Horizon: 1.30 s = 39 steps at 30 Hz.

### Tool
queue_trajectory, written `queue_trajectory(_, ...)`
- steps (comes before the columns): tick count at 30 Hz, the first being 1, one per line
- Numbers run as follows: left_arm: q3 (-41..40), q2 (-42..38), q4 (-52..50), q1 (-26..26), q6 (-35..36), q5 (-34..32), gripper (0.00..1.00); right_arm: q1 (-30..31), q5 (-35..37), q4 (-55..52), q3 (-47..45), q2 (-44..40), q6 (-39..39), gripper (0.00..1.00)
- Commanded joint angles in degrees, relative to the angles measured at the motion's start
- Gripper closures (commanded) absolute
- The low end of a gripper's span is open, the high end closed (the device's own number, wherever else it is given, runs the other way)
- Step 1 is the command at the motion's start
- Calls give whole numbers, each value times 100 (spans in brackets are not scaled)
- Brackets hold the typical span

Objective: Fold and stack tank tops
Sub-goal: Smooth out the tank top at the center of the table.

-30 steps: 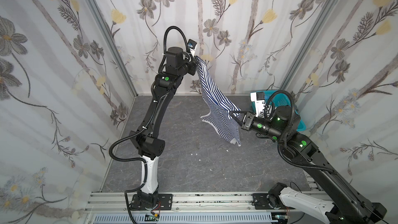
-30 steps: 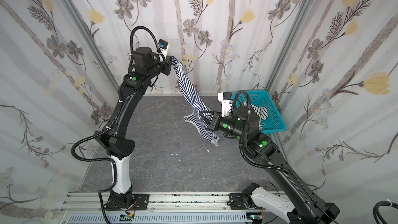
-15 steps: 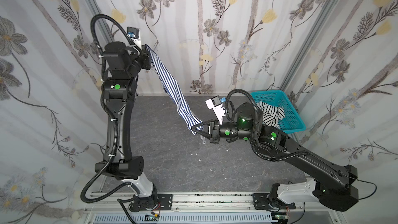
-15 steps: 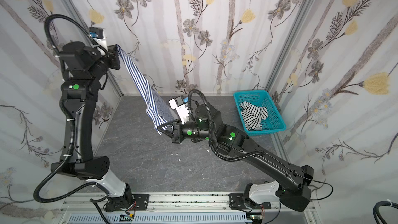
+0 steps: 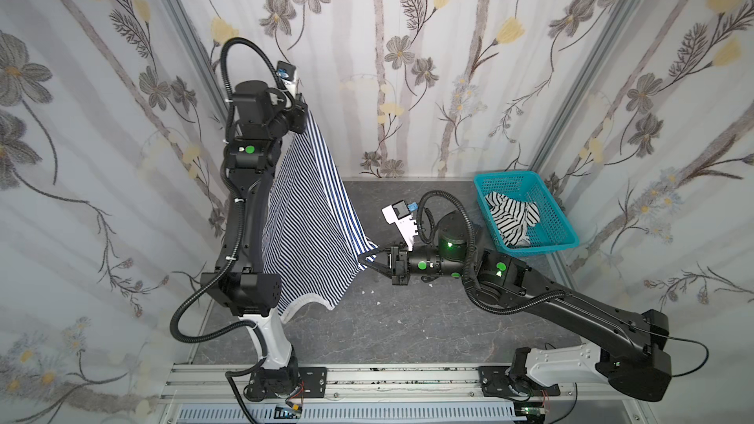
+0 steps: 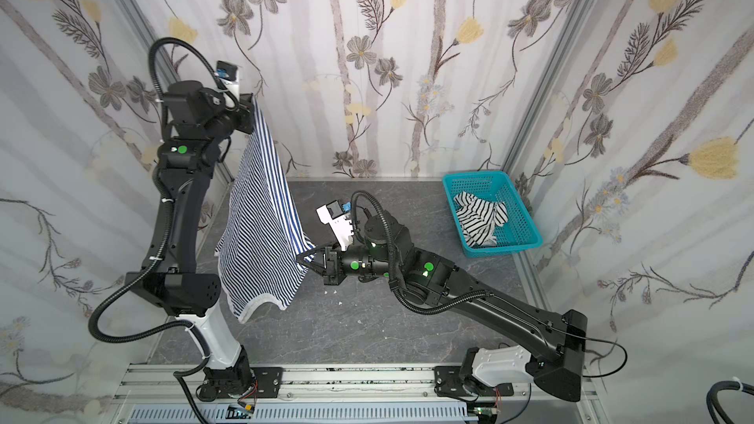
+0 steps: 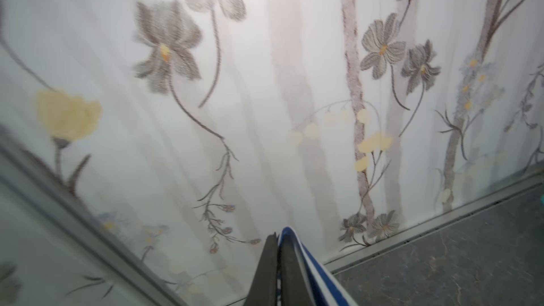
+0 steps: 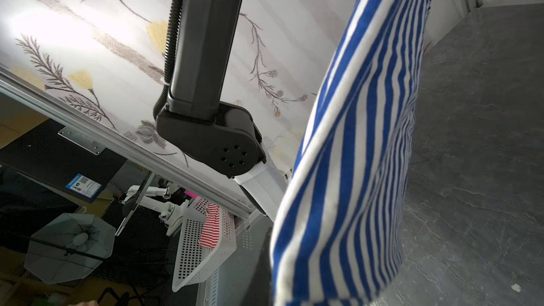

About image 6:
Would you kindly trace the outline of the blue striped tank top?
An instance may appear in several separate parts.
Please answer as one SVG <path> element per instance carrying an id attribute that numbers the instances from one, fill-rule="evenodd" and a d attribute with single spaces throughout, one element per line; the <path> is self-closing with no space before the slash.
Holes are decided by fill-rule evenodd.
<path id="1" fill-rule="evenodd" d="M 291 305 L 307 273 L 296 257 L 313 247 L 260 109 L 254 123 L 231 189 L 227 226 L 215 249 L 229 308 L 240 323 L 263 304 L 281 310 Z"/>

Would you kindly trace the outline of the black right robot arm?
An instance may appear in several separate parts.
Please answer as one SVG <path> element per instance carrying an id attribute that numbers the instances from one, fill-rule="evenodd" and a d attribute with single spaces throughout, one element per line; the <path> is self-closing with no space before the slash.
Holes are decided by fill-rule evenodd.
<path id="1" fill-rule="evenodd" d="M 459 378 L 474 395 L 499 385 L 530 383 L 546 394 L 579 402 L 586 317 L 521 302 L 480 282 L 455 262 L 414 245 L 410 231 L 391 214 L 367 219 L 348 247 L 320 245 L 296 258 L 325 284 L 349 276 L 368 283 L 384 277 L 398 302 L 424 316 L 461 314 L 512 340 L 504 349 L 472 347 Z"/>

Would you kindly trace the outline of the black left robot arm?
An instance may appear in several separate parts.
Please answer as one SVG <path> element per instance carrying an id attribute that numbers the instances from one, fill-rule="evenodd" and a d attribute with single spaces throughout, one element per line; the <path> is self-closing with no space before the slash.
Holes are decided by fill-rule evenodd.
<path id="1" fill-rule="evenodd" d="M 229 110 L 226 92 L 188 80 L 170 86 L 165 98 L 175 131 L 159 147 L 153 173 L 160 194 L 156 226 L 143 265 L 127 275 L 123 290 L 163 309 L 167 329 L 190 335 L 206 383 L 249 388 L 254 371 L 219 300 L 239 302 L 243 313 L 265 302 L 287 307 L 306 274 L 296 259 L 309 251 L 311 241 L 254 95 L 238 95 L 236 109 Z M 237 131 L 251 140 L 232 193 L 220 267 L 202 273 L 196 264 L 201 207 L 220 144 Z"/>

